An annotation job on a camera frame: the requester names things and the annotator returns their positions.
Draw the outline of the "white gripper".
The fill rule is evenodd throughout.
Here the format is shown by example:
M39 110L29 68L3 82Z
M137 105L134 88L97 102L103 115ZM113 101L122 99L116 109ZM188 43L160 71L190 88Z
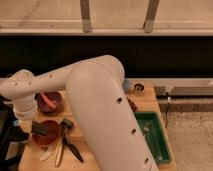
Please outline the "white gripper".
M32 120L37 114L37 109L38 106L35 100L13 100L13 112L19 120Z

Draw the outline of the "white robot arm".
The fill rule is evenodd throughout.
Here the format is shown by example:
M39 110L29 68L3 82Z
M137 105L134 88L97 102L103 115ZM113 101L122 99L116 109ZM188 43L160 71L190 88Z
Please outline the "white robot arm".
M30 113L33 95L64 90L101 171L159 171L124 93L125 71L111 55L35 76L20 70L0 83L0 95Z

